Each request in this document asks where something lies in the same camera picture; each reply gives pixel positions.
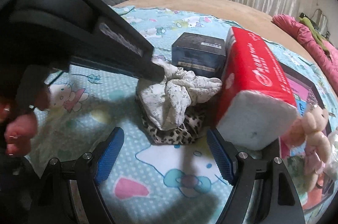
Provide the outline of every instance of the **tissue pack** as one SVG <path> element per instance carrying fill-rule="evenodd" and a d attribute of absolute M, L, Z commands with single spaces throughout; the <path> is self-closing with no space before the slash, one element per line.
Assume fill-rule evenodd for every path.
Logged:
<path fill-rule="evenodd" d="M 262 38 L 232 27 L 215 124 L 224 140 L 261 150 L 297 118 L 295 98 L 282 68 Z"/>
<path fill-rule="evenodd" d="M 225 65 L 223 39 L 193 33 L 183 33 L 172 45 L 172 64 L 195 75 L 221 78 Z"/>

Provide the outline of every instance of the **leopard print fabric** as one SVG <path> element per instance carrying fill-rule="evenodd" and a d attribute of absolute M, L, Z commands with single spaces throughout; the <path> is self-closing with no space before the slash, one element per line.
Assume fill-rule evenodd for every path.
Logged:
<path fill-rule="evenodd" d="M 157 144 L 184 145 L 191 144 L 202 136 L 200 131 L 206 114 L 204 108 L 188 107 L 185 111 L 184 121 L 178 128 L 161 131 L 150 121 L 137 95 L 135 96 L 135 101 L 141 109 L 143 126 L 153 142 Z"/>

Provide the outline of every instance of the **barcode label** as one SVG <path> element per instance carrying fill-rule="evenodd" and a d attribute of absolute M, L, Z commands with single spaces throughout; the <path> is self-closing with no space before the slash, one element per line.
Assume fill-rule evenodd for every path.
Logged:
<path fill-rule="evenodd" d="M 215 47 L 215 48 L 219 48 L 219 49 L 222 48 L 220 45 L 208 44 L 208 43 L 204 43 L 204 42 L 202 42 L 201 45 L 208 46 L 208 47 Z"/>
<path fill-rule="evenodd" d="M 215 72 L 214 68 L 208 68 L 200 65 L 195 65 L 195 64 L 190 64 L 190 63 L 185 63 L 185 62 L 177 62 L 178 66 L 183 66 L 183 67 L 189 67 L 189 68 L 197 68 L 197 69 L 202 69 L 210 72 Z"/>

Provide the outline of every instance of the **bed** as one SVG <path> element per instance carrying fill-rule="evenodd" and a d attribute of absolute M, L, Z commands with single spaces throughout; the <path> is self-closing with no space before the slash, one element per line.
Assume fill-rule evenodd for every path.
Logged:
<path fill-rule="evenodd" d="M 129 0 L 113 9 L 153 44 L 155 57 L 166 60 L 171 60 L 171 44 L 183 32 L 224 39 L 231 26 L 249 29 L 266 40 L 281 63 L 313 81 L 323 104 L 330 112 L 337 111 L 338 99 L 310 55 L 267 14 L 227 0 Z M 28 155 L 34 170 L 41 175 L 52 157 L 66 161 L 92 151 L 119 126 L 125 143 L 100 188 L 114 220 L 215 224 L 232 187 L 220 176 L 205 138 L 187 146 L 151 145 L 134 100 L 136 83 L 124 75 L 72 66 L 51 85 L 51 109 L 35 110 L 39 132 Z M 338 126 L 336 119 L 330 117 L 332 130 Z M 258 189 L 245 224 L 252 223 Z M 305 214 L 308 224 L 321 217 L 337 186 L 333 191 Z"/>

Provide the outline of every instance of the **light blue bedsheet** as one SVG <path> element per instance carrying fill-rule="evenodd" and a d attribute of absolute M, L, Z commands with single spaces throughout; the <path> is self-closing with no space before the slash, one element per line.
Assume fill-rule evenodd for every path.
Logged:
<path fill-rule="evenodd" d="M 236 22 L 210 15 L 168 9 L 115 9 L 155 47 L 155 55 L 171 60 L 171 45 L 183 33 L 225 39 Z M 338 104 L 322 72 L 314 65 L 268 42 L 276 58 L 316 84 L 326 108 Z M 49 77 L 50 82 L 56 74 Z M 48 160 L 78 158 L 107 138 L 115 126 L 125 141 L 101 192 L 117 223 L 214 224 L 232 187 L 224 181 L 204 138 L 189 146 L 151 146 L 143 132 L 134 102 L 137 79 L 72 66 L 52 86 L 49 112 L 38 116 L 39 132 L 32 141 L 29 159 L 41 175 Z M 330 117 L 332 129 L 336 117 Z M 329 201 L 306 215 L 312 223 Z M 245 223 L 251 223 L 248 213 Z"/>

